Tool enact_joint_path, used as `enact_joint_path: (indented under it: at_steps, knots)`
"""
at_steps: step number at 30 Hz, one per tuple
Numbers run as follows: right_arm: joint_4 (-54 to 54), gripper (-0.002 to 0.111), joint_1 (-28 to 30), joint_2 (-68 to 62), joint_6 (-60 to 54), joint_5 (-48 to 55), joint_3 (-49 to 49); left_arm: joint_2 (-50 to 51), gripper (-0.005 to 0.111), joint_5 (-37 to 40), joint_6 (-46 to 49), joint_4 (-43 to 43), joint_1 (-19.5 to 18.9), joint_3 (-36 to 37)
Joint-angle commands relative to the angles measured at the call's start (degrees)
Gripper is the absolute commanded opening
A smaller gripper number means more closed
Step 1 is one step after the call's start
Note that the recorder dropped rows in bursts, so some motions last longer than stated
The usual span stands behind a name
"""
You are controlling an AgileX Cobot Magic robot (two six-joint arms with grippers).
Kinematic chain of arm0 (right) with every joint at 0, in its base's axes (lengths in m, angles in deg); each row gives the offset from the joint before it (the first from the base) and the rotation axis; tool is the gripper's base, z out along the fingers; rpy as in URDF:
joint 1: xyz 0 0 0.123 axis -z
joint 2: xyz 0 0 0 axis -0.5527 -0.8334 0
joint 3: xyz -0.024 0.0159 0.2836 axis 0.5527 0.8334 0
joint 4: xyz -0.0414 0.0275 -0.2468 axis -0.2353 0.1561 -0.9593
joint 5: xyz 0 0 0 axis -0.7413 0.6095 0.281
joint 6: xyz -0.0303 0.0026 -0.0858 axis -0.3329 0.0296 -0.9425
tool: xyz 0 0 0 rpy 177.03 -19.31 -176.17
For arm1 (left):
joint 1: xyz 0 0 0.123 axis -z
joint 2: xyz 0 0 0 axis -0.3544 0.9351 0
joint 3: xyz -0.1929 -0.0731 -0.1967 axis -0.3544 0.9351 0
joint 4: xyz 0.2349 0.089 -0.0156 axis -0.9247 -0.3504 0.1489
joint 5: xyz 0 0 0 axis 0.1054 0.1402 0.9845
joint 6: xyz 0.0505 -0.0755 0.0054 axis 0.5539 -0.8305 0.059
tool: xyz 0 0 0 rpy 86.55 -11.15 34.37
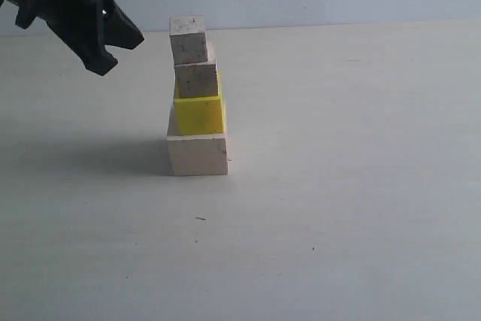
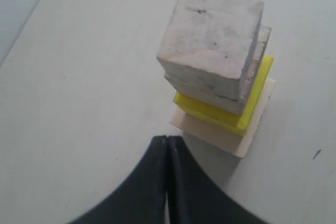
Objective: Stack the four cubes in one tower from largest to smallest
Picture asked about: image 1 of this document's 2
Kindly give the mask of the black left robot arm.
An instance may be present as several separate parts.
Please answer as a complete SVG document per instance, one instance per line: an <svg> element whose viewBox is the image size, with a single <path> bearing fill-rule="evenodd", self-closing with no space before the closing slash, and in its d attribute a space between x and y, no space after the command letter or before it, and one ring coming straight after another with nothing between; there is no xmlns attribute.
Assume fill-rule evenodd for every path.
<svg viewBox="0 0 481 321"><path fill-rule="evenodd" d="M118 63L108 46L133 50L144 41L141 30L114 0L2 0L18 8L15 24L27 29L40 18L100 76Z"/></svg>

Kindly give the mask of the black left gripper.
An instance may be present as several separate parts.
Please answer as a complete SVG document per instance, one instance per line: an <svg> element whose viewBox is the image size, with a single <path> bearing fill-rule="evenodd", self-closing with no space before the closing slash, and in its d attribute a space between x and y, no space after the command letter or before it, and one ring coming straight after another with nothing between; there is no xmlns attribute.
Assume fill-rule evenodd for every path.
<svg viewBox="0 0 481 321"><path fill-rule="evenodd" d="M105 45L133 50L144 41L141 30L114 0L14 0L15 25L29 28L42 19L85 68L105 76L118 61Z"/></svg>

